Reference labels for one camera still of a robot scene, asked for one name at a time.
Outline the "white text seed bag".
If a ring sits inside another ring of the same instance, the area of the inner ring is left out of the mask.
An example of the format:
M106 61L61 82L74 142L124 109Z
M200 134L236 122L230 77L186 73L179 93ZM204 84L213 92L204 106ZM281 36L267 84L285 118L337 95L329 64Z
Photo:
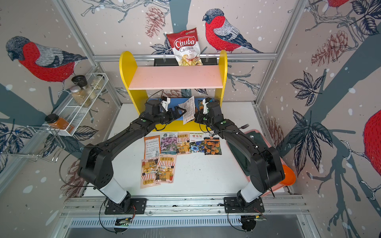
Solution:
M186 112L182 116L184 125L194 120L195 118L194 117L194 114L195 114L194 96L189 98L186 102L179 104L178 106L186 110Z

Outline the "blue flower seed bag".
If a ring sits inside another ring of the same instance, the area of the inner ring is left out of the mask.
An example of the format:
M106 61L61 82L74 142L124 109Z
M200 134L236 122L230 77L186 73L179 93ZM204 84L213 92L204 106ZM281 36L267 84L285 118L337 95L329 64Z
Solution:
M204 134L200 132L190 133L190 152L204 153Z

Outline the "orange flower seed bag top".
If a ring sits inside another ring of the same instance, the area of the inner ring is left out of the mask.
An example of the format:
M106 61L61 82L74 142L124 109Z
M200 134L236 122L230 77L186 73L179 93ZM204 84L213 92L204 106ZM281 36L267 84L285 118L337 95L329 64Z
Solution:
M203 142L205 155L222 155L220 137L218 135L204 133Z

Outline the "purple flower seed bag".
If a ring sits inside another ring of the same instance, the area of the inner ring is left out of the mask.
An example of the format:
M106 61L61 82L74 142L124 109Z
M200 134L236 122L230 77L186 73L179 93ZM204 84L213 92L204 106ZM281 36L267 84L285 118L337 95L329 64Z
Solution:
M177 132L166 132L161 135L160 142L160 152L161 154L177 154L177 142L178 142L178 133Z

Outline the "market stall seed bag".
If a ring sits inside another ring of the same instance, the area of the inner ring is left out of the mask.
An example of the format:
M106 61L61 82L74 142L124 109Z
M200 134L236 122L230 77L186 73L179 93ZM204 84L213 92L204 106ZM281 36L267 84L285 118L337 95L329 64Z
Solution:
M179 132L177 136L177 155L190 154L190 133Z

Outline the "orange white seed bag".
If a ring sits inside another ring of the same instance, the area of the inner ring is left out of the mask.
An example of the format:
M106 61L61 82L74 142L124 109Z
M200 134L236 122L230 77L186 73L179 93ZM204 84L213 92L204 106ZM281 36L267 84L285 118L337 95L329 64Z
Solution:
M149 136L144 138L144 159L152 159L160 155L160 136Z

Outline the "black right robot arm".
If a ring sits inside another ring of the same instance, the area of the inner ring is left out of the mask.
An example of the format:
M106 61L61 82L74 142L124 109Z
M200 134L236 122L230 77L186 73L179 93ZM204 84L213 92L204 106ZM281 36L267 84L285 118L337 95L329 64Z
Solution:
M219 101L206 98L202 103L203 111L195 113L194 121L231 143L249 162L250 182L237 193L237 202L246 207L285 179L279 153L274 147L258 144L231 120L225 119Z

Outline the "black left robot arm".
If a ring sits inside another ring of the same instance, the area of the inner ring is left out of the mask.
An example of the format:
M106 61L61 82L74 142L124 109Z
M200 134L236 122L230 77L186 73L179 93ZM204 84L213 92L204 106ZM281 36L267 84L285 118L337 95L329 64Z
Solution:
M149 100L140 116L112 138L83 148L77 174L116 204L127 201L129 193L114 178L112 161L128 146L145 137L156 126L169 125L187 112L179 106L165 109L160 100Z

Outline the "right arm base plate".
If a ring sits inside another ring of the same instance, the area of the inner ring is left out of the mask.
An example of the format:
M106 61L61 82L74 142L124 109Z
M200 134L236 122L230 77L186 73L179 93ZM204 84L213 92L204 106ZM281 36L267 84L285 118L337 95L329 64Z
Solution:
M259 197L250 203L238 197L224 197L222 205L225 213L264 213L265 208L262 198Z

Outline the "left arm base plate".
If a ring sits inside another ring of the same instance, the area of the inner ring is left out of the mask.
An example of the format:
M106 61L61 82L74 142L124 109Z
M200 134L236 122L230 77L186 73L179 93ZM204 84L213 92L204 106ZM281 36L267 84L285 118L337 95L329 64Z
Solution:
M113 201L108 201L105 209L105 215L141 215L145 213L146 204L146 198L125 198L120 204Z

